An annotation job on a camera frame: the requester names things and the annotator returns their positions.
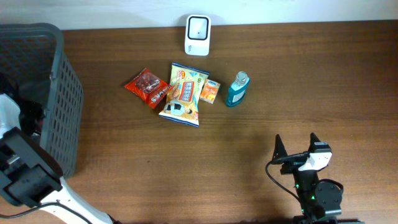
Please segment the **teal mouthwash bottle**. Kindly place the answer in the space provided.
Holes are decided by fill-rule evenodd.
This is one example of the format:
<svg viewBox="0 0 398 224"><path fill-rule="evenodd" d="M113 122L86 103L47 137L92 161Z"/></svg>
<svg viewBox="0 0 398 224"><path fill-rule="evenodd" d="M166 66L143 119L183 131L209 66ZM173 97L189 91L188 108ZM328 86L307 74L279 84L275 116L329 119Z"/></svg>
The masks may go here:
<svg viewBox="0 0 398 224"><path fill-rule="evenodd" d="M228 88L228 94L226 99L226 105L228 107L234 107L243 101L246 95L246 89L250 83L250 78L246 72L238 72L234 82Z"/></svg>

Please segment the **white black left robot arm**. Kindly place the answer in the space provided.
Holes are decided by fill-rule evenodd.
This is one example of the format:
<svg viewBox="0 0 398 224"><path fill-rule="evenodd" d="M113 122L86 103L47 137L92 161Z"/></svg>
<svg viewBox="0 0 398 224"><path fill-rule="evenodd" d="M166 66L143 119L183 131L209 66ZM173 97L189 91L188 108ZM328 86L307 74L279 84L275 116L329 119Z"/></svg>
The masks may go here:
<svg viewBox="0 0 398 224"><path fill-rule="evenodd" d="M19 83L1 74L1 197L28 210L2 219L43 210L65 223L116 223L82 199L66 182L58 162L32 136L40 134L42 105L21 97Z"/></svg>

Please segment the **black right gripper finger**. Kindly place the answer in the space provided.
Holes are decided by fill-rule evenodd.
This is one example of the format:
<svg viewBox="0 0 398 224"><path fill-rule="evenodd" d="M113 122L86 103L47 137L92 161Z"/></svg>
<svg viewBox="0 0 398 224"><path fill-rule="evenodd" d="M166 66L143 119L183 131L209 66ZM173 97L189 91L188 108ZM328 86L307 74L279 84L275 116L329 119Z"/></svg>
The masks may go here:
<svg viewBox="0 0 398 224"><path fill-rule="evenodd" d="M310 146L309 146L309 151L310 152L316 152L317 150L319 150L322 145L319 145L318 143L320 142L320 140L318 139L318 137L316 136L315 133L311 133L310 134Z"/></svg>
<svg viewBox="0 0 398 224"><path fill-rule="evenodd" d="M275 146L272 155L271 164L282 164L287 157L287 151L279 134L275 136Z"/></svg>

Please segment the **red snack bag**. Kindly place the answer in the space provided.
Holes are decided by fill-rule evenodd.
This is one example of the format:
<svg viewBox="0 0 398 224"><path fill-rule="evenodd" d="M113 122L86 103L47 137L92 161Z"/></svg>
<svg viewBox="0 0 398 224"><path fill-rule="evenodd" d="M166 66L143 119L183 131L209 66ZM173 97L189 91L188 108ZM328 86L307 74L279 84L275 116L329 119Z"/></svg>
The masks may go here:
<svg viewBox="0 0 398 224"><path fill-rule="evenodd" d="M145 104L154 109L172 89L172 86L144 68L125 89L140 97Z"/></svg>

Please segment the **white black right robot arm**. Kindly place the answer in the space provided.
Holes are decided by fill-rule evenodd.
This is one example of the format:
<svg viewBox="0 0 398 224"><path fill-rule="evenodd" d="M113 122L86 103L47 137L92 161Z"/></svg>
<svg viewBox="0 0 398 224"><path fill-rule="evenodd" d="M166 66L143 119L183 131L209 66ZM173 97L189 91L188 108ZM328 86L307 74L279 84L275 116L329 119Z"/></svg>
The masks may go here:
<svg viewBox="0 0 398 224"><path fill-rule="evenodd" d="M275 148L272 159L267 163L280 165L282 175L292 174L294 177L293 193L271 177L277 186L291 194L300 204L302 214L293 217L293 223L337 223L341 215L343 185L331 179L319 179L318 172L327 167L332 157L331 147L327 142L310 135L307 151L288 155L281 137L275 136Z"/></svg>

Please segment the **orange tissue pack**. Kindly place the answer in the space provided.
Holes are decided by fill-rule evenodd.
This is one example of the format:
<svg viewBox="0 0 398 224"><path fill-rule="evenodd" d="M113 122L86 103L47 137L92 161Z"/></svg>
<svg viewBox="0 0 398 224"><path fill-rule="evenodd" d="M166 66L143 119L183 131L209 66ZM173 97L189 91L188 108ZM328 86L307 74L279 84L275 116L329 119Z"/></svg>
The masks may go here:
<svg viewBox="0 0 398 224"><path fill-rule="evenodd" d="M200 94L200 99L213 104L220 89L220 84L207 79Z"/></svg>

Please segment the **yellow wet wipes pack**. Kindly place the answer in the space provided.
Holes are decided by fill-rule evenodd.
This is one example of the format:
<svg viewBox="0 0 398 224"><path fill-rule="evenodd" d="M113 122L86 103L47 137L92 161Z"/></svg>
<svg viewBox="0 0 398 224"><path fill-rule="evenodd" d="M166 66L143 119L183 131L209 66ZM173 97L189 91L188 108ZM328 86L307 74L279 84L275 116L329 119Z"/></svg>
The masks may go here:
<svg viewBox="0 0 398 224"><path fill-rule="evenodd" d="M170 74L171 90L159 116L176 123L199 127L198 101L209 76L208 71L172 63Z"/></svg>

